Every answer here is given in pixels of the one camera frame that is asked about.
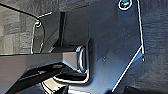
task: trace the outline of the cable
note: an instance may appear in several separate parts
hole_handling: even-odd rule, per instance
[[[19,10],[19,9],[16,9],[16,8],[13,8],[13,7],[10,7],[10,6],[7,6],[7,5],[2,4],[2,3],[0,3],[0,6],[5,7],[5,8],[8,8],[8,9],[11,9],[11,10],[16,11],[16,12],[20,12],[20,13],[23,13],[23,14],[29,15],[29,16],[31,16],[31,17],[33,17],[33,18],[35,18],[35,19],[39,20],[39,22],[41,23],[42,28],[43,28],[43,30],[44,30],[44,36],[43,36],[42,45],[41,45],[41,47],[43,47],[43,44],[44,44],[44,39],[45,39],[45,28],[44,28],[44,24],[42,23],[42,21],[40,20],[40,18],[38,18],[38,17],[36,17],[36,16],[34,16],[34,15],[30,14],[30,13],[27,13],[27,12],[21,11],[21,10]]]

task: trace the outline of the gray carpet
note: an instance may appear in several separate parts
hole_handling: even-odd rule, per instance
[[[95,0],[1,0],[36,16],[50,11],[69,11]],[[145,62],[130,68],[116,92],[129,85],[168,93],[168,0],[140,0]],[[0,54],[30,53],[34,19],[0,7]]]

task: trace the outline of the floor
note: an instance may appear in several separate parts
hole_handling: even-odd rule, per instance
[[[69,11],[96,0],[1,0],[36,16]],[[140,0],[145,62],[130,68],[115,92],[129,85],[168,93],[168,1]],[[34,19],[0,7],[0,54],[29,54]]]

